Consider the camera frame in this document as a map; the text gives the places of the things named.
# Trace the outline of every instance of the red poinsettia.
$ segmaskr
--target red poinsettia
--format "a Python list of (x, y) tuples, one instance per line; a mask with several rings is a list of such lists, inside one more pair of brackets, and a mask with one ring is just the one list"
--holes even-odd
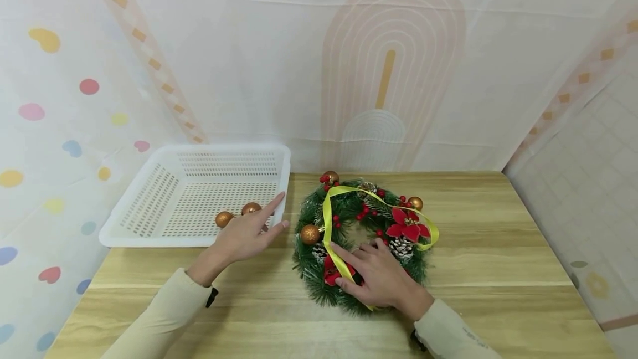
[[(348, 266), (350, 275), (355, 275), (355, 269), (349, 263), (346, 263), (346, 266)], [(339, 270), (337, 270), (335, 263), (332, 261), (332, 257), (328, 255), (323, 261), (323, 281), (326, 282), (328, 286), (334, 286), (337, 278), (340, 277), (341, 274), (339, 273)]]
[(412, 211), (405, 213), (399, 208), (392, 208), (392, 217), (396, 223), (385, 231), (388, 236), (395, 238), (405, 236), (413, 243), (418, 242), (420, 236), (430, 237), (430, 230), (419, 223), (416, 213)]

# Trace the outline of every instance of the polka dot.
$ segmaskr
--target polka dot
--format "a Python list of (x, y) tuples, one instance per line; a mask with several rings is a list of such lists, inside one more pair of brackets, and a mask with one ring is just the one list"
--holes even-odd
[(97, 171), (97, 177), (100, 180), (104, 180), (104, 181), (109, 180), (109, 178), (111, 177), (111, 170), (105, 166), (102, 166), (100, 170)]
[(18, 249), (15, 247), (0, 247), (0, 266), (7, 265), (13, 261), (18, 255)]
[(62, 270), (58, 266), (45, 269), (38, 275), (38, 280), (45, 281), (47, 284), (54, 284), (60, 279)]
[(82, 234), (84, 234), (84, 236), (90, 236), (91, 234), (93, 234), (93, 232), (95, 232), (95, 229), (97, 228), (97, 225), (95, 224), (95, 222), (85, 222), (81, 228), (80, 228), (80, 232)]
[(60, 38), (55, 32), (44, 28), (33, 28), (29, 30), (29, 37), (40, 44), (40, 48), (47, 53), (55, 53), (60, 48)]
[(36, 343), (36, 350), (38, 352), (44, 352), (47, 349), (49, 349), (51, 345), (53, 345), (54, 341), (55, 341), (55, 334), (46, 333), (45, 335), (43, 335), (41, 338), (38, 339), (38, 342)]
[(24, 179), (24, 176), (22, 176), (21, 171), (6, 170), (0, 173), (0, 186), (5, 188), (16, 187), (22, 183), (22, 179)]
[(64, 210), (64, 200), (59, 198), (48, 199), (44, 203), (44, 208), (55, 215)]
[(580, 269), (580, 268), (584, 268), (585, 266), (587, 266), (589, 264), (587, 262), (585, 262), (585, 261), (574, 261), (574, 262), (570, 263), (570, 265), (573, 268)]
[(18, 114), (28, 121), (39, 121), (44, 118), (44, 110), (39, 104), (29, 103), (18, 108)]
[(609, 283), (607, 283), (607, 280), (605, 280), (603, 276), (597, 274), (595, 271), (587, 275), (585, 283), (587, 283), (591, 295), (597, 299), (607, 299), (609, 297)]
[(67, 140), (62, 144), (62, 150), (66, 151), (73, 158), (81, 157), (81, 146), (75, 140)]
[(133, 144), (133, 147), (136, 148), (140, 153), (143, 153), (151, 148), (151, 144), (146, 140), (138, 140)]
[(0, 326), (0, 345), (9, 341), (9, 338), (11, 338), (11, 336), (13, 335), (15, 331), (16, 331), (16, 327), (14, 327), (13, 325), (9, 325), (9, 324), (1, 325)]
[(128, 124), (128, 115), (123, 112), (118, 112), (111, 116), (111, 123), (116, 126), (124, 126)]
[(94, 95), (98, 90), (100, 90), (100, 84), (95, 79), (88, 78), (80, 82), (80, 91), (85, 95)]
[(86, 291), (86, 289), (89, 288), (89, 284), (91, 284), (91, 279), (82, 280), (75, 289), (75, 292), (77, 292), (79, 295), (82, 295)]

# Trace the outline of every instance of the white plastic basket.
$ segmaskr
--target white plastic basket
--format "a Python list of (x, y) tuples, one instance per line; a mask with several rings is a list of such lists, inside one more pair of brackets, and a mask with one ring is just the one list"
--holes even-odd
[[(165, 146), (152, 154), (100, 231), (107, 247), (208, 247), (215, 216), (288, 190), (283, 145)], [(267, 225), (281, 221), (281, 204)]]

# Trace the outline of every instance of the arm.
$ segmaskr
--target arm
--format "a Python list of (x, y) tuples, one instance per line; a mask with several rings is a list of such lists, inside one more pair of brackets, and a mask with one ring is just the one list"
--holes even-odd
[(266, 232), (265, 222), (281, 203), (280, 193), (262, 211), (232, 219), (193, 265), (179, 269), (159, 289), (148, 308), (105, 352), (102, 359), (161, 359), (206, 304), (213, 281), (231, 263), (254, 257), (289, 225)]
[(331, 247), (366, 281), (363, 286), (357, 286), (339, 278), (339, 287), (363, 304), (398, 309), (415, 322), (417, 337), (427, 345), (435, 358), (500, 358), (456, 312), (443, 301), (435, 300), (423, 286), (412, 280), (380, 238), (371, 244), (362, 244), (353, 253), (335, 243), (331, 243)]
[(206, 303), (212, 289), (195, 283), (184, 269), (177, 270), (102, 359), (164, 358)]

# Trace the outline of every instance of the wooden table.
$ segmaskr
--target wooden table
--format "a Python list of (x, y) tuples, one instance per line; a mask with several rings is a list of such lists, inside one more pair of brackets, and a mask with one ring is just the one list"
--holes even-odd
[[(441, 230), (429, 289), (503, 358), (614, 358), (532, 217), (496, 172), (358, 175), (420, 196)], [(318, 175), (291, 175), (284, 219)], [(221, 293), (168, 358), (423, 358), (411, 325), (394, 314), (352, 318), (308, 299), (291, 270), (293, 235), (229, 268)], [(66, 322), (48, 359), (98, 358), (141, 313), (177, 267), (200, 249), (113, 249)]]

